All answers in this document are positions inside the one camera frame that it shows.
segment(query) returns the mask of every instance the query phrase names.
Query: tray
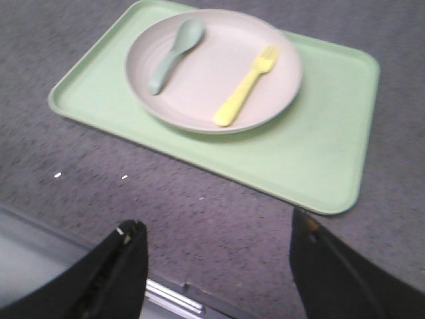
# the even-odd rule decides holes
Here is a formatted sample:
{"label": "tray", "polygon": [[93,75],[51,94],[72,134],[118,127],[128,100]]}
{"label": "tray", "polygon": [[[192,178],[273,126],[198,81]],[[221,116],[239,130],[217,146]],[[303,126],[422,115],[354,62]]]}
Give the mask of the tray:
{"label": "tray", "polygon": [[284,32],[303,65],[292,105],[253,130],[224,136],[185,132],[149,115],[125,76],[128,49],[148,26],[194,8],[133,4],[50,91],[67,118],[213,171],[321,214],[357,200],[379,77],[367,53]]}

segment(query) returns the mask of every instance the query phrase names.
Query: green spoon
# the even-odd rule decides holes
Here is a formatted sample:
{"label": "green spoon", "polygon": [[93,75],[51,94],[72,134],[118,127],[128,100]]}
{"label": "green spoon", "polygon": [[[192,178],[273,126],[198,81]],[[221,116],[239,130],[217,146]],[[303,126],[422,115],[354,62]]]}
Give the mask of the green spoon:
{"label": "green spoon", "polygon": [[171,50],[163,57],[147,83],[150,94],[157,95],[168,81],[174,66],[185,53],[195,47],[202,39],[205,26],[198,19],[187,19],[177,31]]}

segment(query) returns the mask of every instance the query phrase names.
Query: yellow fork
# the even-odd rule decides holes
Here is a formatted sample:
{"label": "yellow fork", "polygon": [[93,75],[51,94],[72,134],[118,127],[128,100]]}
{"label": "yellow fork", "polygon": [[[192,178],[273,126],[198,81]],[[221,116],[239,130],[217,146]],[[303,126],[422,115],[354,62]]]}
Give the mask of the yellow fork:
{"label": "yellow fork", "polygon": [[214,115],[216,125],[225,127],[233,123],[260,75],[273,69],[279,52],[280,49],[276,45],[268,45],[264,48],[252,63],[251,71]]}

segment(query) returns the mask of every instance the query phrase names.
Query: plastic utensil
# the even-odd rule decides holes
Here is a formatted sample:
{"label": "plastic utensil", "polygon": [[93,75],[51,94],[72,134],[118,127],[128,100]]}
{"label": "plastic utensil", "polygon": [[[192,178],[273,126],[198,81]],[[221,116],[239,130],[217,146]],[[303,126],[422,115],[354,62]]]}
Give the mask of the plastic utensil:
{"label": "plastic utensil", "polygon": [[276,45],[268,45],[264,48],[252,63],[251,71],[214,115],[216,125],[225,127],[233,123],[260,75],[271,71],[273,68],[279,52],[280,49]]}
{"label": "plastic utensil", "polygon": [[158,64],[147,83],[150,94],[157,95],[162,91],[179,59],[201,41],[204,33],[205,26],[199,19],[190,18],[181,24],[171,50]]}

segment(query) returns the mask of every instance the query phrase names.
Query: spoon handle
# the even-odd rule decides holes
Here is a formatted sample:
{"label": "spoon handle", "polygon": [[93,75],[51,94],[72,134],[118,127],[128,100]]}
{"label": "spoon handle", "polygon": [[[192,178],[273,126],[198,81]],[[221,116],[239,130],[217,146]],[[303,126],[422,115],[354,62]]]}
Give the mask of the spoon handle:
{"label": "spoon handle", "polygon": [[162,88],[167,83],[169,75],[180,56],[180,54],[169,51],[163,57],[147,83],[147,89],[150,94],[157,95],[162,91]]}

